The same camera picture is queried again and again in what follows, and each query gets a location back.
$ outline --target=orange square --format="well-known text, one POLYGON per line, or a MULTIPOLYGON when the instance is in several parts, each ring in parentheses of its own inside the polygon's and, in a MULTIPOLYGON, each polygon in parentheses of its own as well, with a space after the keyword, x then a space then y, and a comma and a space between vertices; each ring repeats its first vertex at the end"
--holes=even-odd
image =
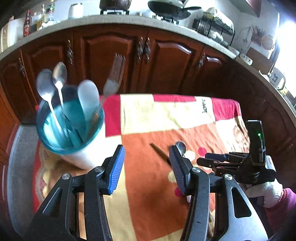
POLYGON ((201 156, 201 148, 215 153, 226 150, 214 123, 189 129, 122 135, 126 150, 126 190, 138 241, 154 240, 184 227, 189 204, 186 197, 175 195, 177 184, 168 180, 171 167, 150 146, 154 143, 168 154, 169 146, 178 140, 183 140, 187 149, 195 152, 196 158, 201 156))

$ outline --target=white glove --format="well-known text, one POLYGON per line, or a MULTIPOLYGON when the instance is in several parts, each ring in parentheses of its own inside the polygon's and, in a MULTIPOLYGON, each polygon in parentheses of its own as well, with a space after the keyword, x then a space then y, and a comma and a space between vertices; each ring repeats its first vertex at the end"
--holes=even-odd
POLYGON ((276 205, 281 200, 281 197, 284 193, 283 185, 278 183, 276 179, 274 182, 266 182, 252 186, 244 192, 248 198, 263 196, 263 207, 267 208, 276 205))

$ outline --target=blue gripper pad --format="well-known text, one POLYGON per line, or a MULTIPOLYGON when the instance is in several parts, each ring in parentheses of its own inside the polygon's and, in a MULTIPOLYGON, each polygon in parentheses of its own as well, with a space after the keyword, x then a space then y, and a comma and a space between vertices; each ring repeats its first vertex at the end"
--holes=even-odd
POLYGON ((105 195, 111 195, 117 187, 119 175, 122 169, 125 157, 125 149, 123 145, 118 145, 114 155, 105 159, 102 167, 105 169, 104 184, 100 192, 105 195))
POLYGON ((186 164, 178 148, 175 145, 170 146, 169 157, 178 188, 180 189, 183 195, 186 195, 188 193, 188 188, 190 184, 190 169, 193 166, 190 163, 190 161, 186 164))
POLYGON ((227 161, 227 157, 224 154, 207 153, 205 155, 205 158, 220 161, 220 162, 227 161))

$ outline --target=window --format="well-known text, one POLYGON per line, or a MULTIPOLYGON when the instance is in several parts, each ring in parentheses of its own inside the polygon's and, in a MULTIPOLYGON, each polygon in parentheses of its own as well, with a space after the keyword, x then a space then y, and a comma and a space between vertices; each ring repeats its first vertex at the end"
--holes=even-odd
POLYGON ((286 22, 278 33, 279 56, 274 67, 286 78, 286 88, 296 97, 296 24, 286 22))

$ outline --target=checkered blanket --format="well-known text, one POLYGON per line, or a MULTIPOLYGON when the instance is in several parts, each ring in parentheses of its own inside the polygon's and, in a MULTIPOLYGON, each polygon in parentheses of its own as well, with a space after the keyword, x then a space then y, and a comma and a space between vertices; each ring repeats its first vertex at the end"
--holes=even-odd
MULTIPOLYGON (((178 95, 114 95, 104 102, 106 141, 98 166, 122 144, 126 157, 117 189, 104 196, 113 240, 179 240, 189 203, 179 195, 171 167, 151 148, 164 152, 182 140, 196 165, 207 152, 248 152, 249 138, 234 100, 178 95)), ((207 173, 211 169, 202 167, 207 173)), ((40 204, 64 173, 85 170, 67 163, 38 144, 33 178, 33 201, 40 204)), ((215 211, 211 195, 210 211, 215 211)), ((81 237, 85 237, 83 198, 79 202, 81 237)))

